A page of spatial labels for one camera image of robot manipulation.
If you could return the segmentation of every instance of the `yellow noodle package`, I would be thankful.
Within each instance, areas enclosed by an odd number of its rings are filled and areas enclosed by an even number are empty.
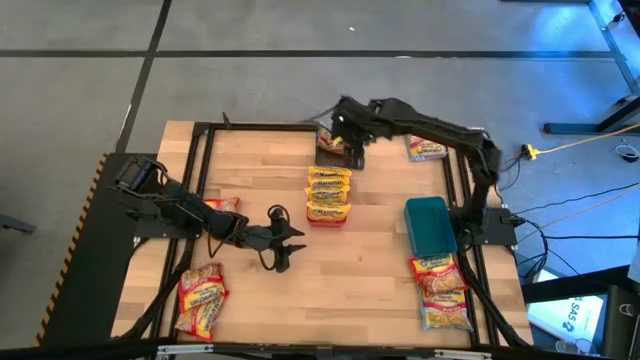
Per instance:
[[[346,177],[351,176],[351,170],[338,167],[320,167],[309,166],[309,177],[312,178],[328,178],[328,177]]]
[[[309,201],[344,204],[347,202],[349,186],[345,185],[340,188],[332,189],[313,189],[308,187],[304,189],[304,191],[307,193]]]
[[[409,266],[418,285],[428,296],[468,288],[451,254],[409,259]]]
[[[217,294],[211,301],[180,313],[176,321],[176,329],[194,336],[202,341],[213,341],[213,323],[220,315],[222,303],[228,292]]]
[[[337,222],[347,218],[350,204],[323,204],[314,201],[307,203],[307,219],[321,222]]]
[[[422,293],[422,319],[425,330],[455,328],[473,331],[467,317],[467,304],[462,290],[453,290],[434,296]]]
[[[348,177],[329,177],[329,178],[313,178],[309,176],[309,186],[313,190],[319,189],[340,189],[349,185]]]
[[[202,305],[225,292],[221,264],[211,263],[196,270],[187,270],[178,283],[180,312]]]

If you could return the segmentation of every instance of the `black wire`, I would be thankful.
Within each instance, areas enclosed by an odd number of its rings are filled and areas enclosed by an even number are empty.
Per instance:
[[[619,235],[619,236],[583,236],[583,235],[573,235],[573,236],[545,236],[547,239],[640,239],[638,235]]]
[[[498,190],[498,184],[493,184],[493,189],[496,191],[496,195],[500,199],[500,202],[504,204],[504,199],[502,198],[502,195],[500,195],[500,191]]]
[[[332,112],[333,110],[335,110],[335,108],[336,108],[337,106],[338,106],[338,104],[335,104],[335,105],[331,106],[330,108],[328,108],[327,110],[324,110],[324,111],[323,111],[323,112],[321,112],[321,113],[318,113],[318,114],[316,114],[316,115],[310,116],[310,117],[308,117],[308,118],[306,118],[306,119],[303,119],[303,120],[298,120],[298,121],[296,121],[296,123],[304,124],[304,123],[315,122],[315,120],[318,120],[318,119],[320,119],[321,117],[323,117],[323,116],[325,116],[325,115],[329,114],[330,112]]]
[[[582,274],[580,274],[578,272],[578,270],[576,270],[573,266],[571,266],[571,264],[569,264],[569,262],[567,262],[567,260],[565,260],[562,256],[558,255],[558,253],[556,253],[555,251],[549,249],[549,252],[552,253],[553,255],[557,256],[558,259],[562,260],[562,262],[567,265],[574,273],[576,273],[576,275],[578,276],[582,276]]]
[[[520,162],[522,161],[522,156],[518,157],[518,160],[515,161],[515,164],[518,165],[518,170],[516,171],[516,177],[513,179],[513,181],[511,182],[511,184],[503,187],[502,189],[500,189],[500,191],[505,191],[510,189],[513,185],[516,184],[516,182],[518,181],[518,178],[520,177]]]
[[[267,216],[268,216],[268,215],[271,215],[271,212],[272,212],[273,210],[275,210],[275,209],[280,209],[280,210],[282,210],[282,212],[284,213],[284,215],[286,215],[286,217],[284,218],[284,220],[285,220],[288,224],[290,224],[290,223],[291,223],[291,220],[290,220],[290,219],[291,219],[291,217],[289,217],[289,211],[287,210],[287,208],[285,208],[284,206],[279,205],[279,204],[271,205],[271,207],[269,208],[269,210],[267,210]]]
[[[508,163],[509,161],[513,161],[513,162],[512,162],[510,165],[508,165],[506,168],[504,168],[504,169],[500,170],[500,172],[505,172],[505,171],[509,171],[509,170],[511,170],[511,168],[512,168],[512,167],[513,167],[513,166],[514,166],[514,165],[515,165],[515,164],[516,164],[520,159],[522,159],[522,157],[523,157],[523,156],[524,156],[523,154],[520,154],[519,156],[516,156],[516,157],[514,157],[514,158],[511,158],[511,159],[509,159],[509,160],[506,160],[506,161],[504,162],[504,164]]]
[[[218,253],[218,250],[220,250],[220,248],[222,247],[222,245],[224,245],[225,242],[229,241],[229,239],[231,239],[234,236],[238,236],[243,231],[246,231],[247,228],[235,230],[231,234],[229,234],[229,236],[227,236],[223,240],[220,240],[220,243],[218,244],[218,246],[216,246],[216,249],[213,250],[213,252],[211,251],[211,230],[212,230],[211,224],[207,225],[207,250],[209,251],[209,258],[213,259],[213,257],[216,256],[216,254]]]
[[[260,263],[265,270],[271,271],[276,268],[276,259],[273,259],[273,265],[267,266],[267,263],[265,263],[264,258],[262,257],[262,251],[258,251],[258,256],[260,257]]]
[[[547,259],[548,259],[548,255],[549,255],[549,242],[547,241],[547,237],[545,236],[544,232],[542,231],[542,228],[540,227],[540,225],[538,225],[537,223],[533,222],[533,221],[529,221],[526,220],[525,221],[532,225],[533,227],[535,227],[539,232],[540,232],[540,237],[542,238],[542,245],[544,246],[544,251],[542,252],[542,254],[538,254],[535,256],[532,256],[530,258],[527,258],[523,261],[520,261],[519,263],[516,264],[516,267],[529,262],[531,260],[534,259],[538,259],[533,266],[524,274],[524,276],[518,274],[519,277],[523,278],[523,279],[530,279],[534,276],[536,276],[538,273],[540,273],[540,271],[542,271],[542,269],[544,269],[544,266],[547,264]]]
[[[514,213],[514,215],[522,214],[522,213],[525,213],[525,212],[528,212],[528,211],[532,211],[532,210],[544,209],[544,208],[547,208],[549,206],[563,205],[563,204],[566,204],[566,203],[572,202],[572,201],[579,201],[579,200],[583,200],[583,199],[590,198],[590,197],[600,196],[600,195],[608,194],[608,193],[613,192],[613,191],[628,189],[628,188],[636,186],[638,184],[640,184],[640,183],[636,182],[636,183],[633,183],[631,185],[622,186],[622,187],[619,187],[619,188],[613,188],[613,189],[605,190],[605,191],[602,191],[602,192],[599,192],[599,193],[581,196],[579,198],[567,199],[567,200],[564,200],[564,201],[561,201],[561,202],[555,202],[555,203],[548,203],[546,205],[536,206],[536,207],[532,207],[530,209],[518,211],[517,213]]]

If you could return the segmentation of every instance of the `wooden table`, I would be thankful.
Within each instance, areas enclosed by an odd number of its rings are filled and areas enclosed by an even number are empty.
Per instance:
[[[158,161],[175,179],[182,178],[193,126],[170,121],[165,128]],[[196,164],[202,159],[203,143]],[[214,325],[214,341],[469,347],[467,332],[422,330],[418,288],[407,265],[411,252],[404,203],[413,197],[446,198],[442,162],[410,163],[400,137],[369,146],[365,170],[352,177],[348,221],[341,229],[329,229],[311,227],[305,217],[304,188],[314,153],[313,132],[215,132],[204,198],[239,196],[240,212],[252,224],[264,225],[269,221],[267,209],[281,204],[289,210],[292,225],[306,233],[289,243],[307,248],[291,257],[288,271],[277,274],[262,269],[254,251],[223,246],[215,261],[224,265],[231,294]],[[457,197],[462,199],[455,156],[451,159]],[[495,194],[489,200],[499,204]],[[192,268],[211,261],[206,241],[206,236],[196,241]],[[167,243],[151,239],[131,259],[113,336],[133,325],[156,295]],[[494,302],[518,334],[532,343],[513,256],[504,247],[483,250]],[[469,259],[475,266],[473,256]],[[169,333],[174,301],[175,290],[167,301],[161,335]],[[488,343],[481,303],[477,298],[474,303],[481,343]]]

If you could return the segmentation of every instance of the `metal stand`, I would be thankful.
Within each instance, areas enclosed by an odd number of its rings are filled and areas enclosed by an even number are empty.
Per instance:
[[[0,214],[0,226],[2,226],[3,229],[13,229],[26,234],[31,234],[36,230],[36,227],[33,225],[2,214]]]
[[[627,277],[629,265],[588,274],[563,277],[522,287],[524,303],[563,300],[577,296],[606,294],[614,285],[635,292],[634,281]]]
[[[546,123],[544,132],[547,134],[578,134],[578,135],[602,135],[616,130],[620,130],[622,125],[634,116],[640,114],[640,96],[624,102],[613,114],[609,115],[599,124],[567,124],[567,123]],[[623,133],[624,135],[640,135],[640,129],[633,129]]]

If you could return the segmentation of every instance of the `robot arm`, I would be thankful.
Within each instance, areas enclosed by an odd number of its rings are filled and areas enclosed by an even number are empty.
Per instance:
[[[356,169],[364,167],[364,146],[377,138],[416,135],[461,151],[469,160],[475,183],[462,221],[482,226],[489,189],[498,182],[501,152],[482,130],[472,130],[418,113],[395,99],[372,100],[368,106],[342,97],[331,116],[331,136],[345,143],[345,156]]]

